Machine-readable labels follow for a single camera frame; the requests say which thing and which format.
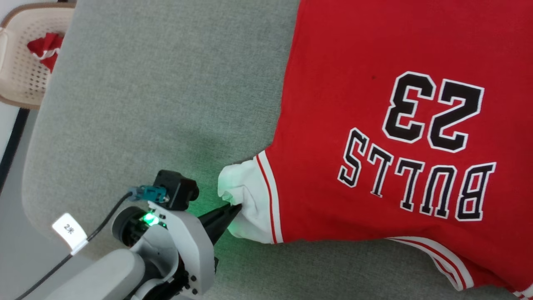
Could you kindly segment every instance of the white sleeve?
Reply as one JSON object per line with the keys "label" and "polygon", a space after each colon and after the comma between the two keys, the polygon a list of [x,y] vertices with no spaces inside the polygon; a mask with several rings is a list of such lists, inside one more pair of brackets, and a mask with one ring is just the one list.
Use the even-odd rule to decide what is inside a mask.
{"label": "white sleeve", "polygon": [[243,209],[229,226],[237,238],[274,243],[270,220],[270,195],[257,157],[225,167],[219,175],[219,196]]}

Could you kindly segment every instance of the beige plastic chair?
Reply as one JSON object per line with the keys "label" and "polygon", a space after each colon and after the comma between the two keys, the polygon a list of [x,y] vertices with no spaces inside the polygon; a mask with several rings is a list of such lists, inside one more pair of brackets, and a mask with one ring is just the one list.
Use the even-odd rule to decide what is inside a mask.
{"label": "beige plastic chair", "polygon": [[39,109],[50,71],[27,48],[47,32],[67,31],[74,3],[23,5],[0,24],[0,101],[22,108]]}

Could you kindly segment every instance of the white outline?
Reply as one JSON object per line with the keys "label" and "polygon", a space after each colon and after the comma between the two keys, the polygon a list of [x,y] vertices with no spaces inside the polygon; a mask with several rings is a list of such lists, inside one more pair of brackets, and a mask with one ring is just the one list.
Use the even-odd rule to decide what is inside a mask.
{"label": "white outline", "polygon": [[[425,78],[427,78],[429,80],[429,82],[431,83],[431,85],[433,87],[430,97],[422,96],[421,95],[422,89],[414,87],[414,86],[411,86],[411,85],[406,86],[405,93],[403,94],[402,102],[413,103],[414,104],[413,112],[411,114],[405,114],[405,113],[398,114],[398,117],[396,118],[395,126],[399,127],[399,128],[403,128],[403,129],[411,129],[411,127],[413,125],[421,125],[422,127],[420,129],[420,134],[418,135],[418,138],[416,138],[414,140],[406,140],[406,139],[401,139],[401,138],[394,137],[394,136],[390,135],[387,132],[387,130],[385,129],[385,126],[386,126],[387,121],[389,120],[389,116],[391,114],[391,110],[393,110],[396,107],[396,104],[394,103],[394,95],[396,94],[396,89],[398,88],[398,80],[400,80],[402,77],[404,77],[406,75],[416,75],[416,76],[425,77]],[[427,75],[427,74],[407,71],[407,72],[401,74],[400,76],[396,77],[396,80],[394,81],[394,88],[392,89],[391,98],[389,100],[391,106],[389,106],[389,108],[387,109],[387,114],[385,115],[385,121],[383,122],[383,125],[381,126],[381,130],[385,133],[385,135],[388,138],[390,138],[390,139],[403,141],[404,143],[409,143],[409,144],[413,144],[414,142],[420,140],[422,138],[422,136],[424,135],[424,128],[426,126],[425,123],[415,122],[413,120],[410,120],[409,124],[407,126],[400,125],[400,120],[401,120],[402,117],[409,117],[409,118],[415,117],[416,109],[418,108],[418,100],[408,99],[407,95],[409,94],[409,90],[415,90],[415,91],[418,92],[418,94],[417,94],[418,98],[426,99],[426,100],[433,100],[433,98],[435,97],[435,90],[436,89],[437,89],[437,85],[435,84],[433,79],[431,79],[431,77],[429,75]]]}
{"label": "white outline", "polygon": [[[385,164],[385,166],[383,166],[383,163],[385,162],[385,158],[382,157],[382,156],[379,156],[377,153],[376,155],[374,155],[374,159],[372,160],[370,157],[372,156],[372,151],[373,149],[377,148],[378,150],[380,151],[383,151],[385,154],[388,154],[390,157],[391,157],[391,160]],[[372,191],[370,191],[370,194],[372,195],[376,195],[380,198],[383,198],[383,195],[380,195],[380,194],[374,194],[374,190],[377,189],[378,192],[382,192],[382,189],[383,189],[383,183],[385,182],[385,177],[387,176],[387,171],[389,170],[389,167],[392,165],[392,162],[394,162],[394,155],[390,154],[389,152],[383,150],[381,147],[379,147],[378,145],[372,143],[372,146],[370,146],[370,151],[368,151],[368,157],[367,157],[367,160],[375,165],[376,164],[376,157],[379,157],[379,160],[381,161],[379,163],[379,168],[377,169],[377,172],[376,172],[376,179],[374,180],[374,186],[372,187]],[[379,187],[377,186],[377,181],[378,181],[378,178],[379,178],[379,171],[381,170],[381,168],[383,168],[383,178],[381,180],[381,184],[379,185]]]}
{"label": "white outline", "polygon": [[476,184],[476,188],[472,188],[472,182],[470,182],[468,189],[478,191],[481,187],[481,179],[483,178],[483,173],[475,173],[474,175],[472,175],[472,181],[474,181],[474,176],[479,177],[478,184]]}
{"label": "white outline", "polygon": [[[455,121],[455,122],[453,122],[451,124],[448,124],[448,125],[440,128],[439,137],[441,137],[441,138],[448,139],[448,140],[456,140],[457,136],[464,137],[463,146],[461,148],[456,149],[456,150],[450,150],[450,149],[446,149],[446,148],[437,147],[437,146],[435,146],[433,144],[433,141],[431,140],[431,131],[433,129],[433,125],[435,123],[435,119],[437,117],[439,117],[439,116],[446,115],[448,113],[456,111],[456,110],[458,110],[458,109],[460,109],[460,108],[465,106],[466,99],[464,99],[464,98],[459,98],[459,97],[453,97],[452,96],[451,99],[450,99],[450,102],[442,101],[442,92],[443,92],[443,90],[445,88],[446,83],[448,83],[448,82],[449,83],[459,84],[459,85],[464,85],[464,86],[468,86],[470,88],[474,88],[474,89],[480,90],[479,99],[478,99],[478,108],[477,108],[477,110],[474,113],[472,113],[470,115],[467,115],[467,116],[465,116],[465,117],[463,117],[463,118],[461,118],[461,119],[459,119],[459,120],[457,120],[457,121]],[[446,129],[454,126],[454,125],[457,125],[457,124],[459,124],[459,123],[461,123],[461,122],[463,122],[463,121],[465,121],[467,119],[472,118],[473,116],[479,115],[479,113],[481,112],[481,104],[483,103],[483,95],[484,95],[484,93],[485,93],[485,89],[480,87],[480,86],[467,84],[467,83],[459,82],[459,81],[454,81],[454,80],[450,80],[450,79],[443,79],[442,80],[442,84],[441,84],[440,91],[439,91],[439,99],[437,100],[437,102],[438,103],[442,103],[442,104],[446,104],[448,106],[453,106],[455,104],[455,101],[457,100],[457,101],[460,101],[461,104],[459,104],[459,105],[457,105],[457,106],[455,106],[455,107],[453,107],[453,108],[451,108],[449,110],[446,110],[446,111],[444,111],[442,113],[436,114],[433,117],[431,117],[430,127],[429,127],[429,130],[427,131],[427,142],[430,144],[430,147],[432,149],[438,149],[438,150],[451,152],[451,153],[457,153],[459,151],[462,151],[462,150],[466,149],[466,144],[468,142],[468,136],[469,136],[468,133],[454,131],[454,135],[453,136],[446,136],[444,134],[444,131]]]}
{"label": "white outline", "polygon": [[[435,176],[435,182],[433,183],[433,186],[431,188],[431,197],[430,197],[430,200],[429,200],[429,207],[430,207],[430,212],[429,214],[425,213],[422,211],[422,208],[424,207],[425,205],[425,202],[426,202],[426,197],[427,197],[427,190],[429,188],[429,184],[430,184],[430,181],[431,181],[431,177],[433,175],[433,172],[436,168],[452,168],[454,170],[454,174],[451,178],[451,182],[450,182],[450,189],[448,191],[448,197],[446,199],[446,206],[445,206],[445,211],[446,211],[446,216],[443,217],[443,216],[439,216],[437,215],[437,211],[439,210],[440,206],[442,205],[442,196],[444,194],[444,187],[445,187],[445,183],[446,181],[448,180],[448,177],[449,177],[449,173],[448,172],[437,172],[437,175]],[[433,200],[435,198],[435,189],[437,187],[437,183],[439,182],[440,180],[440,177],[444,175],[444,182],[442,184],[442,187],[440,188],[440,194],[439,194],[439,204],[436,206],[437,209],[434,209],[433,207]],[[444,164],[438,164],[438,165],[434,165],[432,168],[431,168],[431,171],[429,172],[429,175],[427,176],[427,181],[426,181],[426,188],[424,190],[424,197],[422,198],[422,203],[420,204],[420,209],[419,209],[419,212],[421,214],[424,214],[424,215],[427,215],[427,216],[436,216],[437,218],[442,218],[442,219],[447,219],[450,215],[450,210],[448,209],[448,207],[450,206],[450,197],[451,197],[451,191],[453,190],[454,188],[454,183],[455,183],[455,178],[457,177],[457,168],[455,168],[454,165],[444,165]]]}
{"label": "white outline", "polygon": [[526,298],[533,298],[533,284],[530,285],[529,288],[521,291],[520,293]]}
{"label": "white outline", "polygon": [[[479,203],[479,218],[477,218],[477,219],[459,219],[459,206],[461,205],[461,196],[463,196],[463,189],[464,189],[464,186],[466,184],[466,177],[468,175],[468,172],[470,172],[474,168],[485,167],[485,166],[488,166],[488,165],[492,166],[492,170],[487,172],[487,178],[483,182],[483,189],[481,190],[480,198],[479,199],[478,198],[465,198],[464,204],[463,204],[463,208],[461,210],[461,212],[463,214],[473,213],[473,212],[475,212],[475,206],[476,206],[477,202],[475,202],[474,205],[473,205],[474,211],[465,211],[464,209],[466,207],[466,202],[470,201],[470,200],[480,201],[480,203]],[[466,169],[465,174],[463,176],[463,183],[461,184],[461,189],[459,190],[459,196],[457,197],[457,204],[456,204],[456,208],[455,208],[455,219],[456,220],[458,220],[460,222],[472,222],[472,221],[481,221],[481,220],[483,220],[483,202],[484,202],[484,199],[485,199],[485,192],[487,191],[487,185],[489,184],[490,175],[492,173],[496,172],[496,165],[497,165],[496,162],[489,162],[489,163],[475,164],[475,165],[471,166],[470,168]],[[483,172],[473,173],[471,178],[474,178],[474,176],[476,176],[478,174],[483,176],[484,173]],[[470,189],[470,185],[471,185],[470,181],[468,182],[468,185],[469,185],[469,188],[466,191],[467,193],[479,192],[479,188],[477,188],[475,190],[471,190]]]}
{"label": "white outline", "polygon": [[[446,248],[444,245],[439,244],[433,240],[430,240],[427,238],[419,238],[417,236],[396,236],[396,237],[388,238],[388,239],[418,248],[426,252],[427,254],[429,254],[432,258],[438,260],[448,271],[450,271],[450,273],[454,275],[455,279],[450,280],[450,282],[454,286],[455,289],[463,290],[463,289],[471,288],[474,286],[474,280],[472,279],[472,276],[470,275],[470,272],[466,268],[463,261],[457,255],[455,255],[455,253],[453,253],[448,248]],[[435,249],[442,256],[433,252],[431,249],[427,247],[424,247],[424,246],[421,246],[415,243],[410,243],[407,241],[402,241],[402,240],[419,242],[421,244],[428,246],[429,248]],[[449,262],[444,260],[443,257],[447,258],[450,262],[452,262],[453,265],[455,265],[455,267],[457,268],[457,270],[459,270],[459,273],[457,273],[455,268]],[[466,286],[463,286],[461,277],[463,278]]]}
{"label": "white outline", "polygon": [[[398,168],[400,167],[400,162],[401,161],[408,161],[408,162],[412,162],[412,163],[419,163],[422,165],[422,167],[420,168],[420,170],[418,172],[415,172],[415,169],[413,168],[410,168],[410,167],[403,167],[401,169],[401,173],[398,172]],[[403,199],[402,201],[400,201],[400,208],[403,209],[403,210],[407,210],[407,211],[410,211],[410,212],[413,212],[415,210],[415,204],[413,202],[413,197],[415,195],[415,187],[416,187],[416,182],[418,181],[418,175],[420,175],[420,173],[422,173],[424,171],[424,167],[426,166],[426,163],[423,162],[423,161],[415,161],[415,160],[410,160],[410,159],[406,159],[406,158],[403,158],[403,157],[400,157],[398,158],[398,162],[396,163],[396,169],[394,171],[394,174],[396,175],[400,175],[400,176],[403,176],[404,174],[404,171],[406,169],[409,169],[409,176],[407,177],[407,181],[405,183],[405,191],[403,193]],[[407,190],[409,189],[409,182],[411,181],[411,178],[415,176],[415,179],[413,179],[413,190],[411,191],[411,197],[409,199],[409,201],[407,201]],[[407,209],[405,207],[403,207],[402,205],[404,203],[410,203],[411,204],[411,209]]]}
{"label": "white outline", "polygon": [[[363,145],[363,143],[360,140],[358,140],[356,138],[354,138],[352,143],[350,143],[350,140],[352,139],[352,134],[353,134],[354,131],[356,131],[358,134],[360,134],[363,139],[366,139],[366,142],[365,142],[364,145]],[[353,149],[355,148],[357,142],[359,142],[359,147],[357,147],[357,152],[359,154],[361,154],[361,156],[365,157],[365,153],[366,153],[366,150],[368,148],[368,144],[370,144],[370,139],[364,133],[362,133],[357,127],[354,127],[354,128],[352,128],[350,130],[350,133],[348,134],[348,141],[346,142],[346,148],[344,149],[344,155],[342,156],[342,158],[344,159],[344,162],[347,165],[349,165],[349,166],[351,166],[353,168],[352,175],[348,176],[348,168],[343,166],[343,165],[341,165],[341,169],[339,170],[338,175],[337,175],[338,181],[344,183],[348,187],[356,187],[357,186],[357,182],[359,181],[359,174],[361,173],[361,161],[357,157],[355,157],[353,155]],[[348,151],[350,150],[350,148],[351,148],[351,151],[350,151],[349,154],[350,154],[350,156],[353,159],[355,159],[359,163],[359,168],[356,168],[356,166],[354,166],[351,163],[349,163],[348,160],[346,159],[346,155],[348,155]],[[345,182],[344,180],[341,179],[341,175],[342,175],[343,171],[344,171],[344,175],[349,180],[353,180],[353,177],[355,176],[355,181],[353,182],[353,185],[350,185],[350,184],[348,184],[347,182]]]}

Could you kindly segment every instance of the floor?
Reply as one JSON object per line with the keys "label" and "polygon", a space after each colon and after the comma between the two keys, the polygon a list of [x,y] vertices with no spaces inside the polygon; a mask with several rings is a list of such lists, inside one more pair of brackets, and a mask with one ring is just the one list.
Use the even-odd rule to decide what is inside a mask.
{"label": "floor", "polygon": [[[13,165],[0,195],[0,299],[13,300],[62,260],[70,249],[33,228],[22,210],[22,171],[37,111],[28,117]],[[75,256],[26,300],[42,300],[92,262]]]}

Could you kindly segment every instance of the gray fabric surface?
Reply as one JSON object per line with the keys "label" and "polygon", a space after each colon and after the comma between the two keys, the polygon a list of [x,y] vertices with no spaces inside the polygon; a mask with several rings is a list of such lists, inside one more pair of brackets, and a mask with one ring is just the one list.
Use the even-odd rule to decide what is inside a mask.
{"label": "gray fabric surface", "polygon": [[[46,237],[70,212],[92,231],[160,169],[198,181],[271,141],[297,0],[84,0],[64,41],[28,153],[23,205]],[[120,247],[105,229],[83,254]],[[226,234],[207,299],[514,299],[456,292],[422,252],[391,241],[266,246]]]}

